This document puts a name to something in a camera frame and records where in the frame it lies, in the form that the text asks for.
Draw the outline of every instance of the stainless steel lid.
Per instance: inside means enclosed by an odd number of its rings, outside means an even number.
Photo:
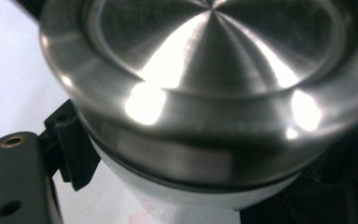
[[[358,122],[358,8],[328,0],[50,0],[41,44],[112,158],[254,188]]]

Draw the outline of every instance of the brushed metal surface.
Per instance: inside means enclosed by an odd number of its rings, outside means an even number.
[[[338,1],[50,0],[41,45],[105,152],[175,184],[277,182],[358,122]]]

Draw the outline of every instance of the screw hole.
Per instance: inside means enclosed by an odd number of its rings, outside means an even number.
[[[66,117],[65,115],[59,116],[56,118],[57,121],[66,121],[68,120],[68,117]]]
[[[5,204],[0,210],[0,217],[8,217],[15,214],[22,207],[20,201],[13,201],[11,203]]]
[[[24,142],[25,138],[23,136],[12,136],[9,137],[7,140],[1,143],[1,147],[8,148],[8,147],[16,147],[21,145]]]

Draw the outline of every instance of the metal lid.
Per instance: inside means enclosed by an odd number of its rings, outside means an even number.
[[[50,67],[90,133],[138,170],[250,188],[298,171],[358,121],[358,15],[335,1],[50,0],[44,10]],[[175,162],[181,174],[157,162],[173,146],[191,152]],[[228,167],[224,178],[194,175],[199,149],[228,155],[208,161]]]

